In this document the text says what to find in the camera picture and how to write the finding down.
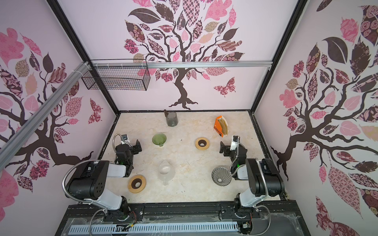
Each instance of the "butterfly decal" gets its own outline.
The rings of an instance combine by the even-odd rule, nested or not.
[[[101,116],[99,115],[99,113],[101,112],[101,109],[103,109],[100,107],[100,105],[96,105],[96,103],[92,100],[92,98],[90,99],[90,101],[91,101],[91,107],[92,107],[93,113],[89,117],[88,124],[93,123],[95,121],[99,122],[101,120]]]
[[[228,92],[235,92],[235,77],[232,77],[228,82],[226,86],[215,86],[214,89],[217,91],[220,91],[220,94],[224,95],[226,97],[226,94]]]

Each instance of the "tree decal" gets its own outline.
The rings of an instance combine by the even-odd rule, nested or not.
[[[376,31],[378,7],[361,8],[363,20],[372,17],[375,19]],[[328,179],[335,193],[359,215],[362,197],[372,213],[378,216],[378,192],[366,189],[378,186],[375,180],[366,175],[376,171],[378,163],[362,161],[361,157],[352,157],[348,153],[350,150],[365,150],[378,155],[377,148],[361,143],[366,139],[378,141],[378,127],[371,126],[371,123],[378,121],[378,106],[368,104],[377,99],[378,67],[375,73],[366,70],[368,65],[371,65],[371,68],[375,63],[370,52],[375,51],[376,38],[364,35],[366,33],[363,26],[357,37],[357,28],[355,20],[342,19],[341,34],[345,41],[338,37],[326,38],[324,41],[328,45],[327,53],[321,52],[316,44],[305,62],[299,61],[294,65],[294,78],[286,83],[287,89],[279,96],[285,108],[288,108],[283,117],[288,119],[287,127],[291,133],[289,142],[284,152],[271,148],[278,157],[278,169],[282,166],[289,180],[287,161],[290,160],[297,144],[304,143],[303,152],[308,152],[311,162],[319,163],[319,178],[322,183]],[[347,44],[351,45],[353,42],[348,41],[352,39],[355,41],[350,51]],[[334,67],[328,66],[329,59],[333,61]],[[366,122],[366,125],[358,125],[361,121]],[[343,141],[343,145],[335,145],[334,141]],[[324,162],[324,157],[328,157],[330,165]],[[339,164],[341,169],[360,173],[344,173],[336,168],[336,164]],[[325,217],[318,214],[317,217],[319,226],[324,230],[327,227],[333,231],[347,229],[350,235],[357,235],[346,225],[331,223],[328,215]]]
[[[0,33],[0,38],[6,37],[5,41],[0,41],[0,46],[4,49],[1,52],[1,57],[6,62],[5,66],[7,66],[9,60],[20,58],[19,52],[7,56],[7,48],[13,50],[14,47],[23,48],[24,46],[24,44],[17,41],[18,34],[14,29],[8,28],[7,32],[9,36],[4,36],[3,33]],[[25,59],[16,63],[15,71],[18,77],[10,73],[10,68],[6,69],[3,65],[0,65],[0,76],[5,85],[3,91],[0,92],[0,114],[8,117],[6,120],[0,119],[0,132],[10,131],[11,133],[9,137],[0,135],[0,139],[3,142],[8,142],[21,126],[25,124],[28,119],[28,113],[32,115],[47,100],[48,90],[51,89],[52,92],[56,91],[53,84],[62,83],[67,77],[64,63],[61,63],[59,67],[54,69],[54,64],[48,53],[42,57],[39,47],[31,39],[23,36],[23,40],[29,46],[30,54]],[[24,81],[26,80],[25,88],[23,87],[23,83],[20,83],[22,81],[20,77],[25,77],[23,78]],[[37,88],[37,80],[42,82],[43,88]],[[59,153],[57,150],[57,145],[64,143],[63,137],[69,135],[64,126],[74,125],[79,121],[74,118],[81,108],[82,98],[74,97],[78,89],[79,83],[76,83],[49,116],[46,117],[35,131],[38,139],[20,148],[16,156],[23,156],[23,159],[10,162],[6,165],[6,167],[18,165],[13,176],[17,179],[20,187],[33,192],[33,181],[45,177],[48,169],[53,165],[75,165],[82,160],[90,159],[92,152],[87,157],[80,159],[77,156],[67,156],[64,153]],[[71,117],[71,119],[58,121],[64,116]]]
[[[159,3],[152,1],[154,5],[150,1],[134,0],[134,2],[144,7],[129,13],[129,16],[133,16],[130,19],[134,20],[136,17],[143,23],[125,21],[132,39],[126,39],[124,48],[135,54],[134,60],[140,59],[141,53],[138,52],[142,50],[147,52],[144,56],[149,62],[238,61],[244,54],[234,52],[242,41],[231,41],[237,28],[226,30],[235,24],[237,18],[235,10],[231,8],[231,0],[224,2],[222,0],[182,0],[181,12],[177,11],[181,4],[180,0]],[[199,18],[206,8],[205,18]],[[209,18],[215,21],[203,27],[203,22]],[[161,26],[153,28],[149,25],[156,22],[159,22]],[[228,53],[218,55],[218,51]],[[206,68],[206,72],[198,68],[149,69],[150,75],[155,74],[156,80],[162,78],[165,82],[173,81],[178,88],[181,97],[169,107],[181,104],[188,110],[190,108],[186,106],[187,104],[198,104],[198,102],[189,99],[182,80],[184,78],[197,80],[198,75],[209,80],[209,76],[218,76],[227,71],[226,68]],[[229,82],[227,86],[216,86],[214,89],[226,95],[234,91],[235,85]]]

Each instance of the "black mesh basket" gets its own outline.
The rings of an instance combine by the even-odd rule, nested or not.
[[[138,64],[146,60],[137,60]],[[147,90],[150,82],[147,63],[135,66],[94,66],[106,89]],[[100,89],[91,71],[81,77],[88,89]]]

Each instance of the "wooden ring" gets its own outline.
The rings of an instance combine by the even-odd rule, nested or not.
[[[129,184],[127,185],[128,189],[132,193],[139,193],[141,192],[144,187],[146,186],[146,179],[143,175],[136,175],[129,180]]]
[[[197,138],[195,141],[195,147],[201,151],[204,151],[208,149],[210,146],[210,141],[207,138],[201,137]]]

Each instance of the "pink butterfly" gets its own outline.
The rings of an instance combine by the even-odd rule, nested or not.
[[[217,91],[220,91],[220,94],[224,95],[226,97],[226,94],[228,91],[234,92],[235,91],[235,77],[232,77],[228,82],[226,86],[215,86],[214,89]]]
[[[89,117],[88,124],[93,123],[95,121],[99,122],[101,120],[101,116],[99,115],[99,113],[101,112],[101,109],[103,109],[99,105],[96,105],[96,103],[92,100],[92,98],[90,99],[90,101],[91,101],[91,107],[92,107],[93,113]]]

